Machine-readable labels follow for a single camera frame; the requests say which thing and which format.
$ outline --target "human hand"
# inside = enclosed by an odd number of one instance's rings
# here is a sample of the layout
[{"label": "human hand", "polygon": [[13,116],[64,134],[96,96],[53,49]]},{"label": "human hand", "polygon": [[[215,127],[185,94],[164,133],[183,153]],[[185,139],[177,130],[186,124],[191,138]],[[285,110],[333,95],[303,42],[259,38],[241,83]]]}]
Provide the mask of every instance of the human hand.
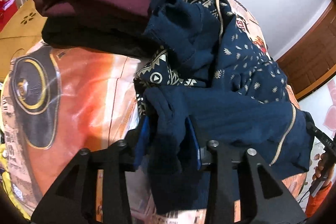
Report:
[{"label": "human hand", "polygon": [[[319,162],[317,163],[317,167],[315,169],[315,174],[313,175],[313,181],[321,176],[321,171],[323,170],[327,159],[328,159],[327,153],[323,153],[321,155],[321,160],[319,160]],[[331,181],[331,178],[333,176],[333,173],[334,173],[334,168],[335,168],[335,165],[333,165],[333,167],[330,168],[329,173],[328,173],[328,177],[325,180],[325,182],[323,183],[322,187],[326,187],[326,186],[329,185],[329,183]]]}]

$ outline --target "pile of clothes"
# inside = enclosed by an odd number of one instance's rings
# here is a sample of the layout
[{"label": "pile of clothes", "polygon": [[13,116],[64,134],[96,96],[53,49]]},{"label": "pile of clothes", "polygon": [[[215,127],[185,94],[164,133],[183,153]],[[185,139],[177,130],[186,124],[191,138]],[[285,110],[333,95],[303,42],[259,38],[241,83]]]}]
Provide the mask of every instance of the pile of clothes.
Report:
[{"label": "pile of clothes", "polygon": [[307,172],[313,138],[287,77],[228,0],[34,0],[46,43],[150,60],[134,79],[152,142],[157,212],[207,206],[209,174],[190,164],[188,117],[209,139],[254,148],[279,179]]}]

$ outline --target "wooden trim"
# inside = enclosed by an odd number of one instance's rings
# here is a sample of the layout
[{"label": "wooden trim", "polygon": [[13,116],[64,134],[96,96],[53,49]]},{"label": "wooden trim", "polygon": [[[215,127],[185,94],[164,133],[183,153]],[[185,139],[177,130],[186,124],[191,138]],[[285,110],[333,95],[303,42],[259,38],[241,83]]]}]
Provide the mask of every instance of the wooden trim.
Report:
[{"label": "wooden trim", "polygon": [[314,25],[312,25],[312,27],[308,30],[308,32],[306,32],[303,37],[300,38],[300,40],[298,42],[296,42],[293,47],[291,47],[287,52],[285,52],[280,58],[277,59],[277,62],[282,62],[287,55],[290,53],[290,51],[296,49],[297,47],[300,46],[300,44],[302,44],[309,35],[311,35],[311,33],[321,24],[322,20],[327,16],[327,14],[329,13],[329,11],[332,9],[332,7],[335,5],[336,0],[332,0],[330,2],[330,4],[328,5],[328,7],[326,8],[326,10],[323,12],[323,14],[319,17],[319,19],[314,23]]},{"label": "wooden trim", "polygon": [[310,86],[300,91],[295,95],[296,100],[299,100],[301,97],[305,96],[307,93],[312,92],[314,89],[320,88],[330,77],[334,76],[336,73],[336,65],[334,65],[330,70],[328,70],[323,76],[317,79]]}]

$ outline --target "black and yellow oval graphic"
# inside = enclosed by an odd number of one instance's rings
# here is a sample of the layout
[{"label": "black and yellow oval graphic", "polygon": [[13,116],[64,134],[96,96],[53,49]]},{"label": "black and yellow oval graphic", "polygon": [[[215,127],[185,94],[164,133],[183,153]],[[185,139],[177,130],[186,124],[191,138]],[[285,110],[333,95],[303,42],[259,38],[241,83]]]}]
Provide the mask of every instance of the black and yellow oval graphic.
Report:
[{"label": "black and yellow oval graphic", "polygon": [[11,73],[11,97],[29,145],[48,149],[55,138],[60,77],[50,46],[20,57]]}]

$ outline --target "wooden panel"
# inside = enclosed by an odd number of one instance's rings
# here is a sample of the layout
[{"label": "wooden panel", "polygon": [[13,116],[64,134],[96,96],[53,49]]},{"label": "wooden panel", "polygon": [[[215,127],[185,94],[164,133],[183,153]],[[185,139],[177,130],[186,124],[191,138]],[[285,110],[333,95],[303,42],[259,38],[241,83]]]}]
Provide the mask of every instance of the wooden panel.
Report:
[{"label": "wooden panel", "polygon": [[333,70],[336,71],[334,0],[313,27],[277,62],[288,76],[288,84],[297,99],[319,87],[326,75],[330,77]]}]

